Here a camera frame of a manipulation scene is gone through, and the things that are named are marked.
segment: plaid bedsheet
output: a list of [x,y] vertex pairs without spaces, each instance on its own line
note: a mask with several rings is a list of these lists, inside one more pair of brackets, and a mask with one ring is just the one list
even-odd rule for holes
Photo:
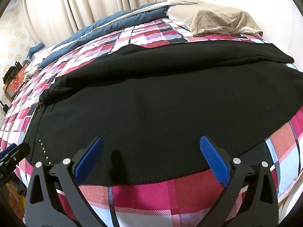
[[[1,150],[23,141],[39,95],[57,76],[84,66],[102,54],[117,51],[127,44],[147,48],[161,45],[208,40],[236,40],[266,43],[254,36],[240,34],[193,36],[169,19],[159,19],[113,32],[61,57],[34,75],[16,96],[0,130]],[[286,64],[297,69],[296,64]],[[274,165],[271,168],[278,199],[286,197],[302,173],[303,108],[284,126],[266,139]],[[26,160],[19,163],[16,174],[28,186],[32,167]],[[205,216],[223,190],[211,170],[161,183],[128,186],[83,185],[80,189],[102,220],[113,226],[195,226]],[[66,213],[73,217],[64,193],[60,199]],[[235,216],[242,203],[242,194],[229,217]]]

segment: silver screw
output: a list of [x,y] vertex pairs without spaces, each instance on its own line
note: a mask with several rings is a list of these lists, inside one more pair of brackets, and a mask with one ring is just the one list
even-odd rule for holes
[[42,162],[39,161],[39,162],[36,163],[37,168],[40,168],[41,166],[42,166]]
[[71,162],[71,159],[67,158],[63,160],[63,164],[68,165]]
[[261,165],[262,165],[263,167],[268,167],[268,164],[267,164],[266,161],[262,161]]
[[235,164],[240,164],[241,163],[241,160],[239,158],[234,158],[232,160]]

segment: pillow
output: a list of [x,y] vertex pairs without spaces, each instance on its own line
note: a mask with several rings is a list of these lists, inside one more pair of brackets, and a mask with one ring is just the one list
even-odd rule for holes
[[263,35],[262,30],[249,13],[234,7],[209,3],[176,5],[170,7],[166,15],[193,35],[204,33]]

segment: white bed frame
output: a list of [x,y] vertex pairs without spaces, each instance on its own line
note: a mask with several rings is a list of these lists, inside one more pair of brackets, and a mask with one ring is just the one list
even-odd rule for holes
[[303,17],[293,0],[201,0],[247,11],[263,30],[263,39],[292,56],[303,69]]

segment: curtain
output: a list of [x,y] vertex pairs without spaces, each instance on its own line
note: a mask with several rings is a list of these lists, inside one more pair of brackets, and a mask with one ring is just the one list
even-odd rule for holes
[[22,16],[35,43],[58,44],[95,21],[156,0],[20,0]]

